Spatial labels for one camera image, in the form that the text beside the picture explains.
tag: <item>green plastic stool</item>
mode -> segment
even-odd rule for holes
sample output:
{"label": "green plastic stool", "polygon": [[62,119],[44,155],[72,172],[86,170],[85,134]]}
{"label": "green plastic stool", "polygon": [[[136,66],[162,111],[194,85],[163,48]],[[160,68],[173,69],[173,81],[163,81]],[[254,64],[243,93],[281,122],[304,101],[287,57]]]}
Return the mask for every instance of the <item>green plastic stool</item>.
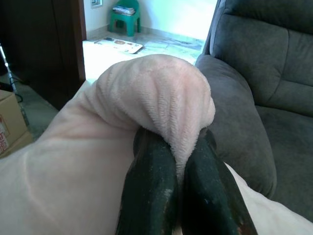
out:
{"label": "green plastic stool", "polygon": [[138,1],[137,0],[120,0],[119,2],[117,2],[115,6],[118,6],[118,5],[133,8],[135,10],[135,13],[131,16],[125,16],[125,15],[120,15],[120,14],[115,13],[112,9],[109,31],[113,32],[115,21],[117,22],[123,21],[126,23],[127,36],[132,37],[134,35],[134,24],[137,21],[137,30],[138,30],[138,33],[140,33],[141,24],[140,24],[140,8],[139,8]]}

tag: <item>towel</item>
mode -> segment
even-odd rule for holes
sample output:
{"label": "towel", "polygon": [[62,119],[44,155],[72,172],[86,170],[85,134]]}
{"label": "towel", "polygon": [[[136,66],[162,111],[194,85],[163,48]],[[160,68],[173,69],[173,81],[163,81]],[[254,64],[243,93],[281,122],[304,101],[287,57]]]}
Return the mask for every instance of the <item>towel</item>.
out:
{"label": "towel", "polygon": [[[114,234],[139,126],[171,145],[182,183],[214,113],[205,77],[183,60],[152,55],[113,65],[35,143],[0,160],[0,234]],[[229,169],[260,235],[313,233],[312,223]]]}

